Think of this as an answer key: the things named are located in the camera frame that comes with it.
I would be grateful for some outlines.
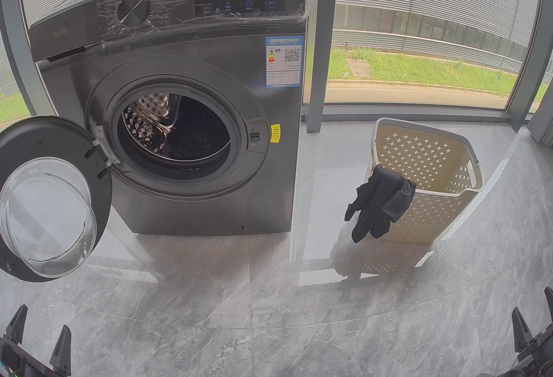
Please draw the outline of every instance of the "building window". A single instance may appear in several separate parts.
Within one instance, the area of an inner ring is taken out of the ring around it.
[[[497,53],[502,56],[509,57],[511,55],[514,45],[515,45],[514,42],[509,41],[508,39],[505,39],[504,37],[502,37],[501,41],[499,41],[499,49],[497,50]]]
[[[513,51],[511,52],[511,58],[517,61],[522,61],[522,59],[524,59],[525,54],[526,54],[526,47],[523,47],[522,45],[519,45],[516,43],[513,47]]]
[[[455,36],[453,38],[454,43],[463,43],[465,41],[465,33],[467,32],[467,26],[458,24],[455,30]]]
[[[361,30],[363,27],[363,9],[358,5],[350,5],[347,17],[348,30]]]
[[[420,22],[422,21],[423,17],[420,14],[410,14],[409,15],[409,22],[407,24],[407,35],[408,36],[418,36],[418,32],[420,31]]]
[[[482,30],[468,27],[467,34],[465,35],[464,44],[475,49],[482,48],[482,42],[484,41],[484,32]]]
[[[336,4],[334,8],[334,26],[335,30],[342,30],[347,25],[347,5]]]
[[[425,37],[427,39],[432,37],[432,29],[434,27],[435,18],[429,16],[423,17],[423,25],[420,28],[420,37]]]
[[[380,18],[378,19],[378,31],[383,33],[391,33],[391,28],[394,24],[394,12],[391,10],[380,10]]]
[[[497,51],[500,39],[501,38],[499,36],[493,35],[491,33],[486,33],[484,35],[484,43],[482,44],[482,49],[495,53]]]
[[[380,17],[380,8],[365,7],[363,15],[363,30],[378,31],[378,19]]]
[[[394,14],[394,27],[391,32],[396,35],[404,35],[407,31],[407,21],[409,21],[409,13],[396,12]]]
[[[446,27],[446,21],[442,19],[436,19],[434,21],[434,29],[432,30],[432,39],[442,40],[444,36],[445,27]]]
[[[455,29],[457,28],[456,22],[446,22],[446,32],[444,34],[444,41],[453,42],[455,38]]]

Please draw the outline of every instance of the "brand logo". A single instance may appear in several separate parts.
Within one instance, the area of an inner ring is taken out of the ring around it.
[[[64,35],[66,33],[67,33],[67,28],[62,28],[61,30],[54,31],[54,34],[52,35],[52,37],[61,36],[61,35]]]

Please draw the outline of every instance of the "energy label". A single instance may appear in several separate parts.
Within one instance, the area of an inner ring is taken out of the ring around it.
[[[303,77],[304,37],[269,36],[265,45],[267,87],[300,87]]]

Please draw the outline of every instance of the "marble floor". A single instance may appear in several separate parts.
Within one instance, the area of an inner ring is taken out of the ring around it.
[[[534,333],[551,322],[553,149],[508,125],[437,126],[470,139],[487,181],[442,240],[355,245],[343,215],[374,124],[302,127],[291,233],[135,235],[112,211],[73,274],[47,284],[0,275],[0,323],[25,303],[23,346],[46,363],[68,325],[77,377],[504,372],[512,309]]]

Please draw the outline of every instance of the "washing machine door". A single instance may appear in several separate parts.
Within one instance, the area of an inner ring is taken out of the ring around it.
[[[85,129],[50,116],[10,126],[0,133],[0,268],[28,282],[76,270],[103,234],[111,194]]]

